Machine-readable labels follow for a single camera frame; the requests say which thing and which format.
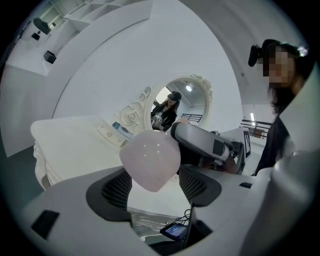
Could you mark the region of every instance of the gray floor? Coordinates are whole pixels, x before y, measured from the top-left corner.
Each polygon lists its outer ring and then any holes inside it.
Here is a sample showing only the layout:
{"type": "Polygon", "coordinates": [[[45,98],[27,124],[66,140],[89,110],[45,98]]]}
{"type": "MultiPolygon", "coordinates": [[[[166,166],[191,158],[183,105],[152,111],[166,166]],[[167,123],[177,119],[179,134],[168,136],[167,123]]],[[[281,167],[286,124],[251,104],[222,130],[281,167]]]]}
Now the gray floor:
{"type": "Polygon", "coordinates": [[[34,149],[29,147],[7,158],[0,139],[0,188],[7,206],[13,214],[43,192],[35,176],[34,149]]]}

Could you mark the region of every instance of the ornate mirror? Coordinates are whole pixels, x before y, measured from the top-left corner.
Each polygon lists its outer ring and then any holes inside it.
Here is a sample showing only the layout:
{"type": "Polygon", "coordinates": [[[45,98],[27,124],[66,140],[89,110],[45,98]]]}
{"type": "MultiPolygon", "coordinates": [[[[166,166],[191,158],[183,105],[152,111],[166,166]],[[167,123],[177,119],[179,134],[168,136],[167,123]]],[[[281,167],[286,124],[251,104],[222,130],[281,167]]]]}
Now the ornate mirror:
{"type": "Polygon", "coordinates": [[[154,116],[162,116],[159,123],[164,123],[168,129],[168,123],[171,126],[172,120],[168,120],[168,112],[164,112],[171,110],[175,114],[171,114],[170,118],[185,118],[193,125],[205,129],[211,116],[212,99],[211,83],[207,79],[201,75],[182,73],[153,89],[147,87],[138,101],[120,112],[117,121],[131,133],[137,134],[144,130],[158,130],[154,116]],[[174,109],[167,106],[168,95],[172,94],[180,95],[178,99],[174,98],[174,102],[179,102],[178,107],[176,104],[173,106],[174,109]]]}

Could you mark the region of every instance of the white baroque vanity table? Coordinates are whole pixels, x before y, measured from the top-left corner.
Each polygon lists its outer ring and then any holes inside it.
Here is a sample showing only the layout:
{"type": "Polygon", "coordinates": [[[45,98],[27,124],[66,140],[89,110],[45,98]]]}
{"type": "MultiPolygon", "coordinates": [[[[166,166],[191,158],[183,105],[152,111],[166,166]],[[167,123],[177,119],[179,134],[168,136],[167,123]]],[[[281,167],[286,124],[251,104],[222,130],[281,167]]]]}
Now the white baroque vanity table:
{"type": "MultiPolygon", "coordinates": [[[[205,127],[212,107],[211,84],[194,74],[175,75],[154,89],[147,87],[138,101],[115,114],[114,119],[108,123],[116,121],[134,135],[151,130],[151,106],[156,96],[168,83],[177,80],[188,80],[202,88],[206,111],[199,126],[205,127]]],[[[106,126],[106,122],[96,115],[41,120],[32,124],[30,130],[35,139],[34,157],[37,159],[35,176],[43,189],[47,190],[67,179],[122,165],[119,158],[120,147],[100,134],[98,130],[103,129],[102,126],[106,126]]],[[[172,177],[157,193],[149,192],[132,181],[129,208],[180,216],[189,206],[179,186],[178,175],[172,177]]]]}

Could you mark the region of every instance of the white curved partition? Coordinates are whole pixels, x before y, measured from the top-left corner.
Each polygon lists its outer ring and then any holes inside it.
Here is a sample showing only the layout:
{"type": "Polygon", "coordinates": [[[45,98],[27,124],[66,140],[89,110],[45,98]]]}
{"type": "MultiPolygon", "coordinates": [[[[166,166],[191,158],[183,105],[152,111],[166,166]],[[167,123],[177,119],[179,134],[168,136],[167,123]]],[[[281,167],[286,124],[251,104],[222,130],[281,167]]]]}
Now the white curved partition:
{"type": "Polygon", "coordinates": [[[70,79],[53,117],[100,115],[110,121],[145,88],[157,90],[181,73],[211,82],[207,130],[239,127],[242,104],[230,61],[206,24],[178,0],[153,0],[149,20],[100,45],[70,79]]]}
{"type": "Polygon", "coordinates": [[[96,0],[72,11],[43,46],[17,42],[1,81],[0,127],[7,157],[34,144],[31,124],[53,117],[68,81],[89,55],[113,35],[148,19],[151,8],[151,0],[96,0]],[[56,54],[53,64],[44,60],[46,51],[56,54]]]}

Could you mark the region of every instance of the gray robotic arm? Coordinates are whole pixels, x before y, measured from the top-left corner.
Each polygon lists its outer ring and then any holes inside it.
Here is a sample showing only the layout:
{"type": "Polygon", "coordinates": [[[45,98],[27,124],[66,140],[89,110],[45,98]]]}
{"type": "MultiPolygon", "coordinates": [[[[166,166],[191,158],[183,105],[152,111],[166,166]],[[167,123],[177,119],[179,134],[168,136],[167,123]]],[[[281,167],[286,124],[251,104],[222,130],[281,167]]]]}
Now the gray robotic arm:
{"type": "Polygon", "coordinates": [[[241,141],[228,140],[189,123],[174,123],[171,136],[181,145],[198,153],[214,166],[222,166],[228,158],[237,157],[235,174],[241,174],[245,167],[245,147],[241,141]]]}

